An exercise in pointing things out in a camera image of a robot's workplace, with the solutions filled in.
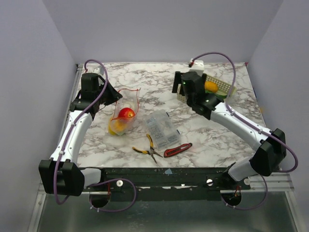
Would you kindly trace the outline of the clear zip top bag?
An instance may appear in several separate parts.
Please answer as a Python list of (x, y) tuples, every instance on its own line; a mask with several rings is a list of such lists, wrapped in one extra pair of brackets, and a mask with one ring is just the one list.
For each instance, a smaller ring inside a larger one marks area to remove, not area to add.
[(121, 136), (132, 128), (137, 118), (140, 88), (123, 88), (118, 93), (122, 98), (116, 102), (113, 115), (109, 120), (108, 131), (111, 135)]

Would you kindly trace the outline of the red toy apple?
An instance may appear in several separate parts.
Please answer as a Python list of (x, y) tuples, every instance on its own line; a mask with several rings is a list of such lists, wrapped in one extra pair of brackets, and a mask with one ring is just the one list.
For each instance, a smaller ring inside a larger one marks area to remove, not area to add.
[(118, 117), (120, 119), (130, 119), (133, 118), (134, 116), (135, 116), (134, 110), (129, 107), (122, 108), (118, 113)]

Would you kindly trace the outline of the yellow toy bell pepper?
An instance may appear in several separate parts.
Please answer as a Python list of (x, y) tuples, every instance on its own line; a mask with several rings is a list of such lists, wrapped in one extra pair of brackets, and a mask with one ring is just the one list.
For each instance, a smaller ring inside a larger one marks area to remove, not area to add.
[(125, 120), (112, 120), (111, 130), (116, 134), (124, 133), (127, 129), (127, 122)]

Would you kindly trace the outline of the yellow toy mango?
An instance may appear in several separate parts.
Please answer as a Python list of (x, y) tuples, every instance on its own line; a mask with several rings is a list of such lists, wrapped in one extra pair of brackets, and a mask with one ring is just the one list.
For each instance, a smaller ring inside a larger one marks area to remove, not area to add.
[(112, 124), (108, 125), (108, 132), (110, 135), (117, 135), (117, 133), (114, 131), (115, 127)]

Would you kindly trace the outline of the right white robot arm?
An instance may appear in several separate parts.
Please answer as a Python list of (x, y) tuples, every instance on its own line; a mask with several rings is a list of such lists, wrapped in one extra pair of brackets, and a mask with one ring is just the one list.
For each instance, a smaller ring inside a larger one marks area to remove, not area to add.
[(278, 170), (286, 156), (283, 146), (285, 134), (280, 129), (271, 131), (265, 127), (251, 128), (248, 118), (229, 110), (223, 99), (204, 89), (205, 79), (196, 72), (176, 72), (172, 93), (181, 91), (192, 110), (208, 120), (216, 122), (243, 139), (254, 151), (252, 157), (231, 164), (222, 177), (227, 189), (234, 189), (240, 180), (254, 175), (270, 176)]

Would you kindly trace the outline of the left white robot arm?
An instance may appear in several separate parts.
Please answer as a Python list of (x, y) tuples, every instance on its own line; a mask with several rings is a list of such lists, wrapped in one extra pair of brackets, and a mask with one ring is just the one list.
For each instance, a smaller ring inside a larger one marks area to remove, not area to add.
[(107, 179), (96, 168), (81, 170), (77, 166), (84, 136), (91, 126), (100, 105), (110, 105), (122, 98), (109, 83), (97, 73), (84, 73), (81, 89), (70, 103), (65, 131), (55, 151), (48, 160), (41, 160), (39, 173), (44, 190), (48, 194), (80, 196), (83, 189), (92, 186), (101, 191)]

